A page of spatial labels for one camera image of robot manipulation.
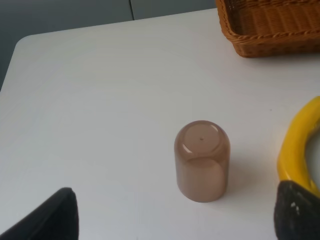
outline table surface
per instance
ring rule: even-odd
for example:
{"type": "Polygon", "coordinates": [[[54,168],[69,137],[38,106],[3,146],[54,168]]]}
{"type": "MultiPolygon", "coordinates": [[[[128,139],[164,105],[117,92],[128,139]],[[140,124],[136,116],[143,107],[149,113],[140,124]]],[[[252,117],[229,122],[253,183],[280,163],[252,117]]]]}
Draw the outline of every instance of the table surface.
{"type": "Polygon", "coordinates": [[[241,58],[216,9],[22,39],[0,93],[0,232],[72,187],[80,240],[276,239],[277,155],[320,93],[319,66],[241,58]],[[195,120],[231,142],[228,190],[211,203],[176,184],[174,140],[195,120]]]}

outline basket rim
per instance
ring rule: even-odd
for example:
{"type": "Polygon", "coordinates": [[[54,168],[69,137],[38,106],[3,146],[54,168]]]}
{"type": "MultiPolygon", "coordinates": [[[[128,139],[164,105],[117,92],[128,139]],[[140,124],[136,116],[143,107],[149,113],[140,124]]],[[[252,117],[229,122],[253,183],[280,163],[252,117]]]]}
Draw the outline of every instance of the basket rim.
{"type": "Polygon", "coordinates": [[[216,0],[216,6],[222,32],[225,37],[234,44],[267,44],[270,39],[272,39],[273,43],[275,43],[276,41],[276,43],[278,44],[285,43],[288,41],[288,39],[290,39],[291,42],[299,42],[312,39],[320,40],[320,28],[297,32],[278,32],[274,34],[270,33],[265,35],[241,35],[232,30],[228,19],[225,0],[216,0]]]}

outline yellow plastic object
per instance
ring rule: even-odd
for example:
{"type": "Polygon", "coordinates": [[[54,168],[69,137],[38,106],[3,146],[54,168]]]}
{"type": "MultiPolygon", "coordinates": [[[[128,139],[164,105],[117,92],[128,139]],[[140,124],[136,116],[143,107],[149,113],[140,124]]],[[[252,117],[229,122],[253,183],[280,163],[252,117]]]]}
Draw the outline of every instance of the yellow plastic object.
{"type": "Polygon", "coordinates": [[[320,191],[309,176],[305,159],[308,139],[319,127],[320,96],[317,96],[291,122],[278,157],[277,168],[281,181],[294,181],[320,198],[320,191]]]}

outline black object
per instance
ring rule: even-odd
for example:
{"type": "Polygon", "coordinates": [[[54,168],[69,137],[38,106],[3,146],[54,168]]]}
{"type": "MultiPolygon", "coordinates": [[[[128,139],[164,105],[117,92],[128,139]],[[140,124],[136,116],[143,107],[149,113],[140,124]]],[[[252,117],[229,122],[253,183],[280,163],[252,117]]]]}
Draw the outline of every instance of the black object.
{"type": "Polygon", "coordinates": [[[0,240],[77,240],[78,237],[76,194],[65,187],[0,235],[0,240]]]}
{"type": "Polygon", "coordinates": [[[281,181],[274,226],[279,240],[320,240],[320,198],[294,181],[281,181]]]}

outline wicker basket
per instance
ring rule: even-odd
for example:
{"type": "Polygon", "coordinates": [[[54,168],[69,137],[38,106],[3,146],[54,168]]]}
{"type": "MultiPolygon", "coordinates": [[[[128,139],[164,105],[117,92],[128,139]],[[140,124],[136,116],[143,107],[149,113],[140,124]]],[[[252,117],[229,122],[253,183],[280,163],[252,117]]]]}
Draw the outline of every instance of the wicker basket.
{"type": "Polygon", "coordinates": [[[242,57],[320,52],[320,0],[216,0],[223,34],[242,57]]]}

